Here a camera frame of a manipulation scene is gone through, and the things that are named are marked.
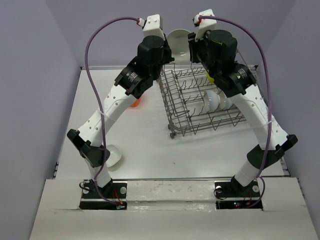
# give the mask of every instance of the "orange object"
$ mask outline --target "orange object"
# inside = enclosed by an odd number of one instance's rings
[[[141,98],[142,98],[142,97],[140,97],[139,99],[137,99],[133,104],[131,104],[131,106],[130,106],[130,107],[135,108],[136,106],[138,106],[138,105],[139,105],[139,103],[140,103],[140,101],[141,101]]]

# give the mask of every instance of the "white dish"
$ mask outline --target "white dish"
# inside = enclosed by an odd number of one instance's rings
[[[166,37],[171,48],[172,57],[176,64],[186,64],[190,62],[188,34],[185,29],[176,29]]]
[[[233,102],[228,98],[223,91],[219,93],[220,97],[220,106],[221,110],[230,109],[233,105]]]
[[[207,90],[204,91],[204,108],[207,112],[214,112],[217,110],[220,104],[220,96],[214,91]]]
[[[122,157],[122,154],[115,145],[108,145],[106,146],[106,149],[108,149],[110,152],[110,157],[106,161],[106,166],[110,168],[113,165],[115,165],[117,162],[119,162],[119,160]]]

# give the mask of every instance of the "dish rack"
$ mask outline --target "dish rack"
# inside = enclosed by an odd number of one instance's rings
[[[165,65],[158,83],[172,139],[176,135],[197,134],[206,129],[216,131],[226,125],[235,127],[246,121],[234,104],[229,109],[219,106],[213,112],[206,111],[204,91],[211,90],[219,94],[221,90],[208,80],[202,66],[191,64],[188,69],[179,70],[174,63]]]

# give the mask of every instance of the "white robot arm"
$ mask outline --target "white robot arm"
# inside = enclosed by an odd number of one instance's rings
[[[104,126],[107,134],[120,115],[153,85],[160,77],[162,66],[174,59],[162,30],[160,15],[148,16],[147,20],[139,19],[145,38],[137,48],[137,56],[125,67],[112,86],[103,102]],[[67,137],[84,157],[96,183],[102,193],[107,192],[112,184],[107,165],[103,165],[104,147],[102,146],[101,112],[94,114],[77,130],[71,129]]]
[[[193,32],[188,35],[190,60],[202,63],[217,87],[240,109],[258,140],[258,145],[247,154],[246,163],[231,179],[232,190],[243,192],[256,178],[265,151],[268,151],[264,166],[267,168],[282,158],[298,139],[295,135],[288,135],[272,116],[270,144],[266,149],[268,107],[249,68],[235,61],[238,42],[230,32],[216,30],[216,20],[200,16],[214,14],[209,9],[194,17],[194,24],[199,30],[197,34]]]

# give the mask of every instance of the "lavender wall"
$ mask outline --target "lavender wall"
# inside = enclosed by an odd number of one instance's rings
[[[320,1],[297,0],[267,51],[272,106],[278,122],[299,142],[286,153],[290,173],[300,178],[320,236]],[[263,80],[259,69],[260,80]]]
[[[103,23],[119,17],[146,18],[160,14],[166,34],[174,29],[196,31],[192,18],[212,8],[220,17],[248,27],[267,49],[295,0],[45,0],[78,64],[84,66],[84,52],[90,35]],[[251,64],[260,57],[252,41],[241,31],[220,23],[239,40],[239,49]],[[143,34],[134,22],[118,22],[102,31],[92,43],[89,65],[126,65],[136,55]]]
[[[0,29],[0,238],[27,240],[80,69],[44,0],[2,0]]]

